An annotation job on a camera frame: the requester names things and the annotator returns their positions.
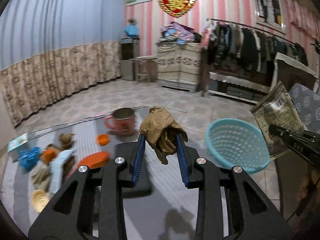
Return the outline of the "olive foil snack bag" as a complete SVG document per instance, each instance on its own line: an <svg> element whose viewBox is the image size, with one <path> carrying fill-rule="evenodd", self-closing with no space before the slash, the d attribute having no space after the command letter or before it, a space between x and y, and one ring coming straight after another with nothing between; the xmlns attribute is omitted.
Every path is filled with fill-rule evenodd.
<svg viewBox="0 0 320 240"><path fill-rule="evenodd" d="M267 96L250 109L250 112L264 136L271 159L286 151L287 145L280 137L271 134L270 125L279 126L298 135L304 132L304 124L281 81L278 81Z"/></svg>

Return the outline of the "cloth covered cabinet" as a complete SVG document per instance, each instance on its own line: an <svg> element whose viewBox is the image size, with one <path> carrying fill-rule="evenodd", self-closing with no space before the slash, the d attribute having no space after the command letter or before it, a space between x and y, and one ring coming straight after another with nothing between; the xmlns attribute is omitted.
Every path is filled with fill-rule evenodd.
<svg viewBox="0 0 320 240"><path fill-rule="evenodd" d="M157 78L160 86L195 93L200 84L201 46L174 42L157 46Z"/></svg>

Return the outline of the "pink metal-rimmed mug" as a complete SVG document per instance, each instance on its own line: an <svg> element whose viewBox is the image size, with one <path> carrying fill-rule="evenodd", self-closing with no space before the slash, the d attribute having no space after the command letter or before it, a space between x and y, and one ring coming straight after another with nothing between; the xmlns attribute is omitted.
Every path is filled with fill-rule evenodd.
<svg viewBox="0 0 320 240"><path fill-rule="evenodd" d="M111 115L104 117L105 126L118 136L135 134L135 122L135 111L129 107L116 109Z"/></svg>

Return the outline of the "grey floral fringed cloth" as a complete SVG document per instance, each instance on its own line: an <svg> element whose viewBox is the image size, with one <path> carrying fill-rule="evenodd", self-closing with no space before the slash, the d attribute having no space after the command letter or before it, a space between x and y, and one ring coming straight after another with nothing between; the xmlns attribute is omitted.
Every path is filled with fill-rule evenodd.
<svg viewBox="0 0 320 240"><path fill-rule="evenodd" d="M289 91L293 104L308 131L319 134L320 98L307 87L295 83Z"/></svg>

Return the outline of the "pile of colourful clothes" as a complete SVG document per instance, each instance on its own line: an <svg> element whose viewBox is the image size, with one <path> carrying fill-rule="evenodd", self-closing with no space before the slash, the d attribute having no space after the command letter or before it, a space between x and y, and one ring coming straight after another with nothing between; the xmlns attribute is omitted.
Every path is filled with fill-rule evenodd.
<svg viewBox="0 0 320 240"><path fill-rule="evenodd" d="M179 24L177 22L171 22L168 25L161 27L161 36L157 40L156 45L161 43L174 42L179 45L186 43L200 43L202 36L195 32L191 27Z"/></svg>

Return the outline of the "small teal white carton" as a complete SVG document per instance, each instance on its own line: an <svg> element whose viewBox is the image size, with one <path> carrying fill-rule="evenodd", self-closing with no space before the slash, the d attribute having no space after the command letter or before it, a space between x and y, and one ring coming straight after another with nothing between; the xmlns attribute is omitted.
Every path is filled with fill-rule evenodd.
<svg viewBox="0 0 320 240"><path fill-rule="evenodd" d="M24 133L19 137L16 137L8 144L8 152L17 152L20 153L23 149L28 149L28 133Z"/></svg>

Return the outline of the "light blue wrapper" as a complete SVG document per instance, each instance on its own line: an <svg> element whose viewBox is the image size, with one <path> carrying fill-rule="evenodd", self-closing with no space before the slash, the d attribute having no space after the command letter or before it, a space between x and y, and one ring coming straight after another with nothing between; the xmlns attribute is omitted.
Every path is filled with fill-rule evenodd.
<svg viewBox="0 0 320 240"><path fill-rule="evenodd" d="M56 194L62 184L63 166L73 156L75 149L60 152L50 163L51 179L49 193Z"/></svg>

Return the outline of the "grey striped table cloth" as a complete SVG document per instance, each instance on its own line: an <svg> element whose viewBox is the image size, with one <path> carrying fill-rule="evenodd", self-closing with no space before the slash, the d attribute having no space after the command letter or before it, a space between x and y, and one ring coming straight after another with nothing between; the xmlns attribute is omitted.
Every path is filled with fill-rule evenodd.
<svg viewBox="0 0 320 240"><path fill-rule="evenodd" d="M219 171L213 163L200 158L194 148L177 137L174 179L187 188L198 189L195 239L223 239L223 213ZM145 137L120 145L121 155L103 167L78 168L57 191L32 224L27 234L16 226L6 209L1 209L1 234L4 239L92 239L92 212L97 186L101 188L99 239L127 239L123 208L124 188L135 187L144 160Z"/></svg>

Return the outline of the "small orange round object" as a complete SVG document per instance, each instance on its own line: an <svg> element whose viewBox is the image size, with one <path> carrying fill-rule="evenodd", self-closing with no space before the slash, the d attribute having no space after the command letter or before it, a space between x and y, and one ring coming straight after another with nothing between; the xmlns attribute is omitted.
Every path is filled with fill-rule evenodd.
<svg viewBox="0 0 320 240"><path fill-rule="evenodd" d="M47 148L42 152L40 159L45 163L49 164L53 159L55 159L61 151L53 146Z"/></svg>

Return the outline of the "brown paper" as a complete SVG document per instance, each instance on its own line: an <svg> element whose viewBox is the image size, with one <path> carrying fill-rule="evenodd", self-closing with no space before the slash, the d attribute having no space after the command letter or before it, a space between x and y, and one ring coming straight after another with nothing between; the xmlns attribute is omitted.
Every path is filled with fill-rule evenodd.
<svg viewBox="0 0 320 240"><path fill-rule="evenodd" d="M188 142L186 131L178 124L166 108L153 106L139 128L157 158L163 165L168 164L167 156L177 152L177 136L182 135Z"/></svg>

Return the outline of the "beige crumpled paper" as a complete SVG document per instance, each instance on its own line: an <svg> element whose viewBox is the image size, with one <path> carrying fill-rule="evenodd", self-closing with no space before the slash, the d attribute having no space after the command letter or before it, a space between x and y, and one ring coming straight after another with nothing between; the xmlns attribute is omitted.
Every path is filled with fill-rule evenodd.
<svg viewBox="0 0 320 240"><path fill-rule="evenodd" d="M51 180L50 168L47 165L37 166L31 173L31 181L36 190L48 192Z"/></svg>

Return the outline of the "blue wrapped potted plant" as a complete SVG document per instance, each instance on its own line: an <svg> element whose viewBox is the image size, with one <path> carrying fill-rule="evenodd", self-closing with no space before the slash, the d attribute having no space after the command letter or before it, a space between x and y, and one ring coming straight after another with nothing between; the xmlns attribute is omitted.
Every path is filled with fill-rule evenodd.
<svg viewBox="0 0 320 240"><path fill-rule="evenodd" d="M139 37L137 22L134 18L128 19L128 25L124 30L127 37Z"/></svg>

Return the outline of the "dark cloth covered furniture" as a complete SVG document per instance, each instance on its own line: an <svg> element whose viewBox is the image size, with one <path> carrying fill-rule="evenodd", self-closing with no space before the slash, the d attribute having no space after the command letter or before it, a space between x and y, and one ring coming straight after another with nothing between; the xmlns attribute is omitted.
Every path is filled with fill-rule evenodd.
<svg viewBox="0 0 320 240"><path fill-rule="evenodd" d="M313 92L319 88L318 74L301 62L281 53L274 58L274 71L270 91L278 81L289 91L295 83L304 85Z"/></svg>

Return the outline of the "small brown crumpled wad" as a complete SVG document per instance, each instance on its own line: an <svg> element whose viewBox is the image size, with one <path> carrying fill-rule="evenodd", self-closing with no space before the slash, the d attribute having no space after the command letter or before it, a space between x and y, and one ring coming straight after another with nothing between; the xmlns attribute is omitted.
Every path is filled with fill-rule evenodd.
<svg viewBox="0 0 320 240"><path fill-rule="evenodd" d="M74 137L73 133L68 133L68 134L61 133L59 135L59 141L60 141L61 147L65 150L71 148L74 144L73 137Z"/></svg>

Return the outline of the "hanging dark clothes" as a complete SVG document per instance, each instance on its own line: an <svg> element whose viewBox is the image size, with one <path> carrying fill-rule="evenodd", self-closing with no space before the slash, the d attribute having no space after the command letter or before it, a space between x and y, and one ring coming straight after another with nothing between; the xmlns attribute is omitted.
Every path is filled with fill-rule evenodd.
<svg viewBox="0 0 320 240"><path fill-rule="evenodd" d="M277 53L308 65L304 48L264 31L208 19L203 30L204 53L213 70L236 75L270 74Z"/></svg>

